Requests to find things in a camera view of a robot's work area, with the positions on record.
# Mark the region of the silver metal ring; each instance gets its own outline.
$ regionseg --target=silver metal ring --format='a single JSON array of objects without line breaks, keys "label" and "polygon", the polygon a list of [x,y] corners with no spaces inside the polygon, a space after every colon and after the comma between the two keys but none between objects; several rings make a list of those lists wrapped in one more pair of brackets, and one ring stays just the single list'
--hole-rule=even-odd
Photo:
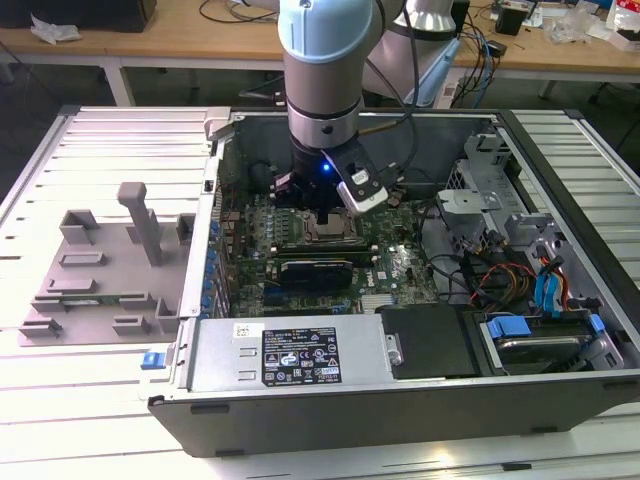
[{"label": "silver metal ring", "polygon": [[298,112],[287,106],[289,130],[303,145],[311,148],[331,148],[342,145],[353,137],[358,129],[360,103],[342,117],[317,119]]}]

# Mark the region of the floor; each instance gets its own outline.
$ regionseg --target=floor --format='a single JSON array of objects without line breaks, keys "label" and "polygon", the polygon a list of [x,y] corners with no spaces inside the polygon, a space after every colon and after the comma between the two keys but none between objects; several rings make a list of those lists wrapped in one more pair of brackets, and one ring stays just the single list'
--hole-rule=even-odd
[{"label": "floor", "polygon": [[[96,67],[12,65],[15,81],[0,85],[0,199],[37,147],[59,105],[113,105],[109,87]],[[265,80],[260,72],[198,71],[201,88],[189,89],[186,70],[128,69],[138,105],[238,105],[238,91]],[[548,100],[538,97],[540,82],[502,80],[489,87],[483,108],[577,109],[614,147],[628,127],[640,118],[640,90],[613,85],[597,105],[588,99],[598,84],[558,83]],[[465,101],[469,106],[471,99]],[[622,157],[640,171],[640,127],[620,149]]]}]

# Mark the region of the aluminum extrusion table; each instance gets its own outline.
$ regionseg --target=aluminum extrusion table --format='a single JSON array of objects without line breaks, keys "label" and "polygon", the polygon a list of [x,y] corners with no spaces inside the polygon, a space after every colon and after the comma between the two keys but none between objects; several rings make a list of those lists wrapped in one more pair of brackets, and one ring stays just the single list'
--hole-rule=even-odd
[{"label": "aluminum extrusion table", "polygon": [[[221,126],[228,114],[217,110]],[[640,286],[637,177],[584,121],[559,111],[516,114]],[[18,347],[15,327],[58,248],[66,210],[90,208],[99,222],[126,221],[115,192],[121,181],[134,180],[146,182],[147,204],[160,221],[195,212],[209,152],[204,115],[204,108],[83,108],[60,115],[0,207],[1,478],[72,479],[90,472],[110,479],[575,479],[640,473],[640,403],[567,433],[191,458],[146,408],[148,382],[166,381],[167,373],[142,372],[142,355],[166,345]],[[531,182],[523,183],[534,192]],[[534,195],[534,201],[544,208],[541,198]],[[505,469],[514,462],[531,469]]]}]

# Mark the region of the blue latch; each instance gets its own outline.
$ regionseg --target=blue latch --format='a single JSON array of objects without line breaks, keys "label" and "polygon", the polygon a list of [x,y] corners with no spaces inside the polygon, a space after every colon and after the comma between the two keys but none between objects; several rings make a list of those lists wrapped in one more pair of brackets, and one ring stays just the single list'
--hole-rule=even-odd
[{"label": "blue latch", "polygon": [[536,305],[545,312],[550,313],[552,317],[560,316],[558,310],[554,306],[554,297],[558,288],[558,277],[547,272],[546,267],[540,269],[540,273],[536,278],[536,287],[533,293],[533,299]]},{"label": "blue latch", "polygon": [[142,370],[161,370],[165,368],[164,358],[166,354],[159,352],[147,352],[142,358]]},{"label": "blue latch", "polygon": [[604,332],[604,322],[600,318],[600,315],[593,314],[589,316],[589,321],[591,322],[591,326],[596,331],[596,333]]},{"label": "blue latch", "polygon": [[531,335],[527,320],[522,315],[494,317],[487,322],[491,338],[526,337]]}]

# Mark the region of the screw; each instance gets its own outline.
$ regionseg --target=screw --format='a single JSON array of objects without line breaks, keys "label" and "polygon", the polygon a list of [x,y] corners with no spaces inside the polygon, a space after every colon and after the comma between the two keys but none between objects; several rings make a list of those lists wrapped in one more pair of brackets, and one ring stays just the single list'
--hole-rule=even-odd
[{"label": "screw", "polygon": [[400,352],[398,352],[397,350],[389,351],[389,362],[394,367],[402,364],[402,357],[400,356]]}]

